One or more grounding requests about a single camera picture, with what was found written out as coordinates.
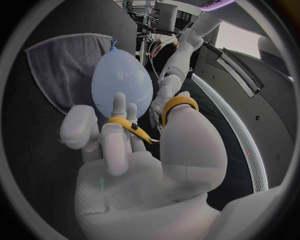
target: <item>yellow ring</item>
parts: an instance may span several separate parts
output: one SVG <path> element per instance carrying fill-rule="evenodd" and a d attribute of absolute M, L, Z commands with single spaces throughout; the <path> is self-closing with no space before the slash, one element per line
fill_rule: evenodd
<path fill-rule="evenodd" d="M 145 140 L 148 144 L 152 144 L 150 141 L 150 136 L 140 127 L 137 126 L 137 129 L 133 128 L 133 123 L 123 117 L 114 116 L 108 119 L 106 122 L 107 124 L 120 124 L 123 128 L 127 129 L 128 131 L 132 132 L 134 135 L 140 137 L 141 139 Z"/>
<path fill-rule="evenodd" d="M 199 111 L 197 102 L 188 96 L 175 96 L 172 97 L 169 101 L 166 102 L 164 105 L 163 111 L 162 111 L 162 127 L 164 128 L 167 124 L 167 116 L 172 108 L 182 105 L 182 104 L 188 104 L 192 108 L 194 108 L 197 112 Z"/>

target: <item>light blue balloon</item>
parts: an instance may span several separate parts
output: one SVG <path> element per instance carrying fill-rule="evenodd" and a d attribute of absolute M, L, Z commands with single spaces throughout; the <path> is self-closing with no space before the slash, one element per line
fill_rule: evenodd
<path fill-rule="evenodd" d="M 98 62 L 91 82 L 91 95 L 97 109 L 112 117 L 114 96 L 122 92 L 128 104 L 137 106 L 137 118 L 149 108 L 153 97 L 151 78 L 130 53 L 112 47 Z"/>

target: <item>led light strip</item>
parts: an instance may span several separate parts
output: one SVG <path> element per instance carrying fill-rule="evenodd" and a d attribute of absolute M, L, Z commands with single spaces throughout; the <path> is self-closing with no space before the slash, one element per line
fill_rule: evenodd
<path fill-rule="evenodd" d="M 268 179 L 260 152 L 239 116 L 227 102 L 200 77 L 193 74 L 191 78 L 212 100 L 231 126 L 245 155 L 249 167 L 254 193 L 268 190 Z"/>

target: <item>textured white surface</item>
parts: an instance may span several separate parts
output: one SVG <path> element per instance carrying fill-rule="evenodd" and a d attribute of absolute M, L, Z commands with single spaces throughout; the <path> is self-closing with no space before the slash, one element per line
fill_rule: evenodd
<path fill-rule="evenodd" d="M 180 202 L 186 188 L 147 151 L 128 154 L 128 163 L 121 176 L 109 175 L 103 160 L 79 170 L 75 213 L 88 239 L 201 239 L 219 214 L 207 194 Z"/>

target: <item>gray towel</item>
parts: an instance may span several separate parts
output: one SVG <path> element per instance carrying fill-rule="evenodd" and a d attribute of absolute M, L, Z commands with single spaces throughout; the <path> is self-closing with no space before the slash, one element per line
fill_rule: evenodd
<path fill-rule="evenodd" d="M 89 105 L 102 116 L 96 111 L 91 83 L 98 61 L 110 50 L 111 38 L 95 33 L 63 35 L 25 50 L 39 89 L 61 113 L 74 105 Z"/>

